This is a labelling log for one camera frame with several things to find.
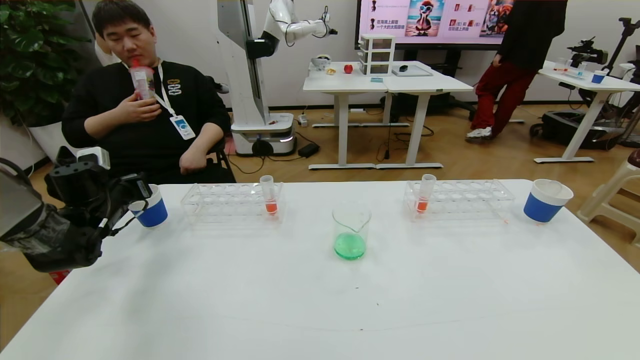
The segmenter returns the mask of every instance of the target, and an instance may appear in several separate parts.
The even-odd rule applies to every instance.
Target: table leg
[[[389,125],[389,120],[391,119],[391,102],[393,101],[393,98],[394,96],[390,92],[388,92],[385,97],[385,114],[382,118],[382,123],[384,125]]]
[[[339,108],[339,94],[333,95],[333,122],[327,122],[322,124],[313,124],[311,127],[338,127],[340,125],[340,114],[338,111]],[[360,126],[357,122],[350,122],[349,126]]]
[[[589,111],[587,111],[584,119],[580,123],[578,130],[576,130],[573,139],[567,146],[562,158],[536,158],[535,162],[539,164],[543,163],[576,163],[576,162],[592,162],[595,161],[593,158],[576,158],[575,153],[580,149],[580,145],[584,141],[584,138],[587,136],[587,133],[591,129],[594,121],[600,114],[600,110],[602,110],[602,106],[604,106],[607,98],[609,97],[609,92],[598,92],[596,94],[595,99],[593,100],[593,104],[589,107]]]
[[[409,149],[406,153],[406,161],[404,164],[379,164],[376,168],[442,168],[441,163],[415,163],[418,156],[418,146],[422,138],[422,127],[424,118],[427,115],[427,106],[429,106],[429,94],[420,94],[418,96],[418,106],[415,109],[415,118],[413,119],[413,129],[411,130],[411,139],[409,140]]]
[[[340,126],[340,96],[333,96],[333,125]]]
[[[385,98],[385,111],[384,111],[384,116],[382,118],[382,123],[380,122],[364,122],[362,124],[360,124],[360,126],[362,127],[369,127],[369,126],[392,126],[392,127],[409,127],[411,126],[411,124],[409,124],[408,122],[390,122],[391,120],[391,102],[393,98],[393,94],[391,94],[390,92],[387,93],[387,96]]]
[[[335,112],[339,116],[338,123],[338,165],[347,165],[347,131],[349,129],[349,95],[340,94],[336,96],[338,107]]]
[[[335,115],[339,119],[338,129],[338,163],[309,165],[309,170],[329,168],[376,168],[372,163],[347,164],[347,132],[349,129],[349,94],[336,95]]]

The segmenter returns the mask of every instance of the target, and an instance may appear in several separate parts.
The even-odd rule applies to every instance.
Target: test tube
[[[584,78],[585,77],[584,71],[586,69],[587,69],[587,63],[581,63],[580,66],[578,66],[578,77],[579,78]]]
[[[265,175],[260,178],[260,187],[262,187],[262,195],[264,203],[269,215],[275,215],[278,212],[278,203],[276,202],[276,186],[273,183],[273,176]]]
[[[570,61],[571,60],[568,60],[567,58],[558,58],[558,61],[556,61],[556,66],[554,66],[554,70],[560,72],[569,70],[569,65],[571,64]]]
[[[436,177],[431,174],[424,174],[422,181],[420,182],[420,190],[418,192],[418,205],[417,210],[419,213],[427,211],[429,206],[429,198],[433,192],[433,187],[436,185]]]

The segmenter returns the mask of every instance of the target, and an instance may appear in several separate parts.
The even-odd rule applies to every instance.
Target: poster image
[[[445,0],[411,0],[404,35],[407,37],[438,36],[444,2]]]
[[[480,30],[481,37],[503,37],[508,26],[506,19],[513,9],[514,0],[489,0],[484,23]]]

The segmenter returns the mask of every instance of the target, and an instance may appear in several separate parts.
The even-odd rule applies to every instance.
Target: hand
[[[493,58],[493,61],[491,62],[491,65],[493,65],[493,67],[500,67],[502,61],[502,55],[500,54],[496,54],[495,57]]]
[[[182,175],[196,172],[205,167],[207,167],[206,152],[189,148],[180,157],[180,173]]]
[[[155,99],[138,100],[138,95],[138,91],[135,91],[113,110],[123,124],[151,121],[162,113]]]

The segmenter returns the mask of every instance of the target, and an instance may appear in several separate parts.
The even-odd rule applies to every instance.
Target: red pants
[[[491,127],[494,137],[501,133],[516,107],[522,104],[527,89],[537,73],[536,70],[521,69],[509,62],[504,62],[499,67],[490,65],[476,87],[478,110],[471,123],[471,130]],[[500,97],[498,109],[494,114],[493,104],[505,86],[507,88]]]

